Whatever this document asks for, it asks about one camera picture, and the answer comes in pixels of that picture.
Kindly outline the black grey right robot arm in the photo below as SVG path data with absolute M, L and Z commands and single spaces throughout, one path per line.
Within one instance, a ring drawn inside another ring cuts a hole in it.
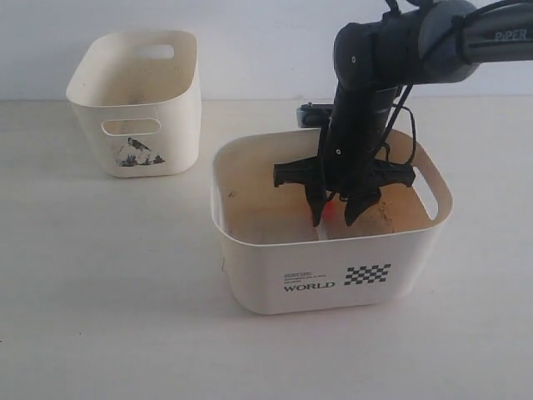
M 331 103 L 308 102 L 297 111 L 301 128 L 316 128 L 316 154 L 278 163 L 273 183 L 300 184 L 313 225 L 326 205 L 345 203 L 352 225 L 393 184 L 410 187 L 411 160 L 393 162 L 388 138 L 411 90 L 460 83 L 480 65 L 532 58 L 532 4 L 497 1 L 396 2 L 374 22 L 349 22 L 335 36 L 336 91 Z

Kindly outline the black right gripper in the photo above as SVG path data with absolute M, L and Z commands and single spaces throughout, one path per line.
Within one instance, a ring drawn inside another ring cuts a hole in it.
M 349 172 L 337 182 L 326 180 L 325 169 L 318 156 L 276 163 L 273 166 L 275 188 L 283 184 L 305 186 L 313 227 L 317 227 L 321 222 L 321 215 L 327 203 L 326 191 L 348 198 L 344 219 L 350 227 L 368 208 L 380 201 L 382 187 L 401 184 L 410 188 L 415 177 L 412 165 L 380 159 L 374 159 L 362 175 Z

